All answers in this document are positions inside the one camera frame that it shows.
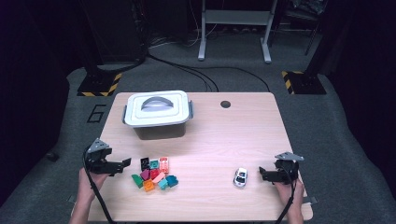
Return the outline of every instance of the white toy car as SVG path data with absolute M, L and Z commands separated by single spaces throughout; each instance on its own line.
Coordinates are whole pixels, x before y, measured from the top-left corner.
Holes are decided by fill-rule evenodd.
M 243 188 L 248 180 L 248 170 L 245 168 L 239 168 L 235 171 L 235 177 L 233 178 L 233 184 L 238 188 Z

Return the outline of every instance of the plastic storage box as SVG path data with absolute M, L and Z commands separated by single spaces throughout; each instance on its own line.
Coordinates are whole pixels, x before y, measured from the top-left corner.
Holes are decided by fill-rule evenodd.
M 141 92 L 132 95 L 122 120 L 142 140 L 181 137 L 193 117 L 192 101 L 184 91 Z

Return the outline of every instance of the yellow black warning tape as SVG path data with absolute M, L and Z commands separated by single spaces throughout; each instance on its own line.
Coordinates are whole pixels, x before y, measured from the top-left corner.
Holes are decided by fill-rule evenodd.
M 120 82 L 122 74 L 119 73 L 118 75 L 116 75 L 114 77 L 113 83 L 111 84 L 110 88 L 108 89 L 108 91 L 99 91 L 99 92 L 95 92 L 95 91 L 79 91 L 78 92 L 78 96 L 111 96 L 114 91 L 117 88 L 117 85 Z
M 290 79 L 289 79 L 289 73 L 293 73 L 293 74 L 303 74 L 303 72 L 290 72 L 290 71 L 282 71 L 282 77 L 283 80 L 285 81 L 286 84 L 286 89 L 288 89 L 289 94 L 294 94 L 294 89 L 291 85 Z

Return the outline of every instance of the gray floor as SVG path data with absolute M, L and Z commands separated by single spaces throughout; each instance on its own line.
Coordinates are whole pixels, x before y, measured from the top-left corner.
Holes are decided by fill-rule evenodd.
M 306 35 L 280 32 L 270 48 L 273 62 L 265 64 L 257 34 L 218 36 L 207 43 L 206 58 L 198 62 L 199 44 L 186 47 L 168 44 L 149 52 L 161 59 L 192 66 L 233 66 L 261 77 L 275 95 L 293 151 L 305 157 L 300 170 L 313 205 L 314 217 L 306 223 L 396 223 L 396 202 L 379 170 L 366 158 L 350 133 L 343 107 L 323 75 L 319 79 L 327 94 L 289 95 L 281 71 L 304 71 L 318 44 L 308 56 Z M 120 67 L 106 65 L 105 68 Z M 219 91 L 268 91 L 257 78 L 235 69 L 202 69 Z M 60 159 L 43 158 L 0 208 L 0 223 L 67 223 L 76 195 L 81 151 L 99 137 L 114 100 L 79 97 L 77 89 L 85 71 L 68 76 L 69 99 L 58 144 Z M 164 63 L 147 59 L 122 74 L 116 93 L 122 91 L 206 91 L 204 82 Z M 87 122 L 96 105 L 104 112 L 100 122 Z

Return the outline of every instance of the building block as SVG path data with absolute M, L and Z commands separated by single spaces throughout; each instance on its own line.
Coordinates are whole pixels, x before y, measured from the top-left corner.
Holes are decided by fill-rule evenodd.
M 155 177 L 157 177 L 157 175 L 159 174 L 160 174 L 159 169 L 153 169 L 149 171 L 149 176 L 151 177 L 151 179 L 155 179 Z
M 162 179 L 159 183 L 158 186 L 160 187 L 161 190 L 165 190 L 168 188 L 168 181 L 166 179 Z
M 143 180 L 148 180 L 149 179 L 149 170 L 146 169 L 142 173 L 140 173 L 140 176 L 142 177 Z
M 178 184 L 178 180 L 174 175 L 167 176 L 166 180 L 168 181 L 169 188 L 172 188 Z
M 152 169 L 158 169 L 160 168 L 160 163 L 158 162 L 158 160 L 153 160 L 149 162 L 149 168 Z
M 148 179 L 148 180 L 144 181 L 144 182 L 143 182 L 143 186 L 145 187 L 145 191 L 146 191 L 146 192 L 149 192 L 149 191 L 155 189 L 155 186 L 154 186 L 154 184 L 152 183 L 152 180 L 151 180 L 151 179 Z
M 157 177 L 155 177 L 155 178 L 152 180 L 152 182 L 153 182 L 154 184 L 157 184 L 157 183 L 159 183 L 164 177 L 165 177 L 165 174 L 164 174 L 163 172 L 160 172 L 160 173 L 157 175 Z
M 149 170 L 149 158 L 140 159 L 140 168 L 142 171 Z
M 139 175 L 131 175 L 138 188 L 143 187 L 143 179 Z
M 160 171 L 163 172 L 164 174 L 169 173 L 169 158 L 167 157 L 161 157 L 159 159 L 160 161 Z

